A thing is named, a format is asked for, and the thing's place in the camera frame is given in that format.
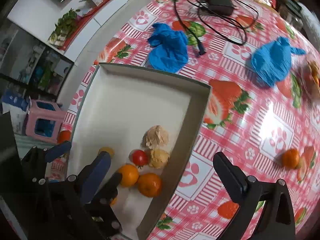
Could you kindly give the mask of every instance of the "cardboard box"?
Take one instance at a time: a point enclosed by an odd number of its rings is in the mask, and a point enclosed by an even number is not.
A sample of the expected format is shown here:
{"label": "cardboard box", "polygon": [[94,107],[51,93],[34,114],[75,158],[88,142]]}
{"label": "cardboard box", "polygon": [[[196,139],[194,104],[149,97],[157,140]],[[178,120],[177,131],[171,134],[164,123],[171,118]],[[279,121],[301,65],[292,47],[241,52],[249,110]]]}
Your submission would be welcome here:
{"label": "cardboard box", "polygon": [[181,75],[112,63],[100,63],[91,78],[74,125],[68,175],[78,174],[107,146],[115,155],[104,184],[130,162],[129,153],[141,148],[149,128],[161,125],[169,133],[169,143],[161,147],[171,154],[168,164],[163,169],[140,170],[161,176],[161,194],[148,198],[136,187],[118,187],[112,209],[123,234],[132,240],[148,237],[172,197],[202,124],[210,88]]}

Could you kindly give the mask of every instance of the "green plant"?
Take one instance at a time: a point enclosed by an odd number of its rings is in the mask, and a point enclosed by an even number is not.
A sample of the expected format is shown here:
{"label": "green plant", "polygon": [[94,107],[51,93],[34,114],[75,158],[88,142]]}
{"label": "green plant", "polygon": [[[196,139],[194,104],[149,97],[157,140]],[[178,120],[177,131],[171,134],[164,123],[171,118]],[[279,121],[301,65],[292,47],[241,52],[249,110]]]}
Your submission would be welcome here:
{"label": "green plant", "polygon": [[163,219],[160,219],[156,225],[157,228],[159,228],[160,230],[164,230],[164,229],[171,229],[171,227],[169,226],[169,224],[172,222],[172,217],[166,216]]}
{"label": "green plant", "polygon": [[77,29],[77,22],[75,21],[77,18],[77,11],[80,10],[73,10],[71,8],[70,11],[62,16],[62,18],[58,19],[58,23],[55,24],[56,28],[49,37],[50,41],[55,41],[61,34],[64,34],[68,37],[75,32]]}

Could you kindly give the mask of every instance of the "red tomato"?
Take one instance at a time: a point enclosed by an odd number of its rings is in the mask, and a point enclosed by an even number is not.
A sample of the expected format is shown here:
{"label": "red tomato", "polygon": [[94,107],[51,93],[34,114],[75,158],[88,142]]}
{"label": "red tomato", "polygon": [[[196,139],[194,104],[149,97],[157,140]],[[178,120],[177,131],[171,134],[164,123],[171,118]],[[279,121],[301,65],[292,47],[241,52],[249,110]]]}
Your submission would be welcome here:
{"label": "red tomato", "polygon": [[135,150],[132,153],[132,162],[139,167],[142,167],[144,165],[147,165],[149,163],[148,156],[146,153],[142,150]]}

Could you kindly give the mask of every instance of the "yellow ball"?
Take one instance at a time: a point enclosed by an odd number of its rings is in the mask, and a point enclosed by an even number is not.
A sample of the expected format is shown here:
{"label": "yellow ball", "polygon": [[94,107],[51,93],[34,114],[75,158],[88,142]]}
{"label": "yellow ball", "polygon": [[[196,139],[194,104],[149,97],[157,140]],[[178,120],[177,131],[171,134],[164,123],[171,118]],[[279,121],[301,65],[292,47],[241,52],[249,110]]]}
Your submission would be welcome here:
{"label": "yellow ball", "polygon": [[98,154],[99,154],[100,152],[107,152],[107,153],[109,153],[111,159],[113,158],[113,155],[115,155],[115,151],[114,151],[112,148],[110,148],[110,147],[101,147],[101,148],[99,149]]}

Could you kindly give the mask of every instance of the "charger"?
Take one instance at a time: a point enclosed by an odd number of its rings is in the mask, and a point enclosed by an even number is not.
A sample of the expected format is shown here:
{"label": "charger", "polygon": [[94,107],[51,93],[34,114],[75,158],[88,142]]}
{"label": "charger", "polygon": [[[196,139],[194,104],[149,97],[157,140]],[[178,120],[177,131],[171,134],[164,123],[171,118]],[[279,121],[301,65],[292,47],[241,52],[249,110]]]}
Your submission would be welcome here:
{"label": "charger", "polygon": [[231,0],[207,0],[208,11],[219,15],[230,16],[235,9]]}

